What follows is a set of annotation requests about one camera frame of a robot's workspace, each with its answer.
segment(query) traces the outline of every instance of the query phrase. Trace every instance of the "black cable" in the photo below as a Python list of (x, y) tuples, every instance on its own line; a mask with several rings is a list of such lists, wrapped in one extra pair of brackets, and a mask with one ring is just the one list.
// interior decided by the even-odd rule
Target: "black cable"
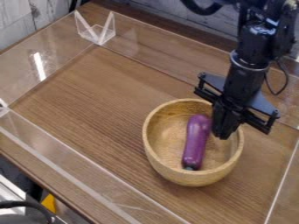
[(55, 222), (55, 217), (52, 216), (52, 214), (48, 212), (46, 207), (43, 207), (38, 203), (34, 203), (30, 201), (15, 201), (15, 200), (8, 200), (8, 201), (0, 202), (0, 209), (2, 208), (12, 208), (12, 207), (32, 207), (43, 213), (48, 224), (52, 224)]
[(194, 0), (182, 0), (183, 5), (190, 9), (190, 11), (193, 11), (194, 13), (203, 15), (203, 16), (209, 16), (211, 14), (214, 14), (221, 8), (222, 8), (222, 4), (219, 3), (214, 3), (210, 7), (207, 7), (206, 9), (203, 9), (195, 2)]
[(285, 72), (285, 85), (281, 88), (281, 90), (275, 92), (274, 89), (270, 86), (267, 75), (266, 75), (266, 85), (267, 85), (267, 88), (269, 88), (273, 95), (281, 95), (283, 93), (283, 91), (286, 90), (290, 78), (289, 78), (289, 72), (287, 72), (286, 64), (282, 63), (282, 61), (279, 59), (275, 61), (275, 63), (278, 65), (278, 67), (281, 68), (281, 70)]
[(78, 6), (78, 0), (72, 0), (70, 3), (70, 12), (75, 11)]

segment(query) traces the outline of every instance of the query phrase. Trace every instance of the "purple eggplant toy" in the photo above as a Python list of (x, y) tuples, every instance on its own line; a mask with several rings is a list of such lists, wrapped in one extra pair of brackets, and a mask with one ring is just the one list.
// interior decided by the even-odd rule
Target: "purple eggplant toy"
[(198, 171), (202, 168), (210, 134), (211, 119), (206, 115), (194, 115), (187, 125), (187, 139), (182, 156), (182, 165), (186, 170)]

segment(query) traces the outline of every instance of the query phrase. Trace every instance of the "wood grain surface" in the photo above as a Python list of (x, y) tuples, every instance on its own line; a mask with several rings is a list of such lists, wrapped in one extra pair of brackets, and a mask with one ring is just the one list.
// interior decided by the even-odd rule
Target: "wood grain surface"
[[(103, 11), (94, 3), (84, 10), (98, 14)], [(214, 60), (213, 69), (221, 72), (227, 69), (225, 52), (201, 49), (191, 54), (191, 59), (195, 53), (206, 59), (194, 61), (202, 68)], [(173, 184), (147, 161), (142, 127), (146, 116), (162, 103), (197, 98), (193, 90), (193, 85), (95, 46), (14, 105), (14, 110), (190, 223), (263, 223), (298, 130), (278, 122), (266, 136), (245, 125), (245, 151), (234, 172), (206, 187)], [(291, 99), (290, 105), (298, 103), (293, 96), (277, 98), (278, 103), (287, 99)], [(298, 121), (295, 112), (289, 115)], [(12, 147), (3, 136), (2, 147), (3, 154), (92, 222), (107, 221), (111, 215), (115, 219), (111, 223), (123, 223), (51, 167)], [(90, 164), (68, 161), (67, 165), (91, 184), (102, 184), (92, 175), (86, 175)]]

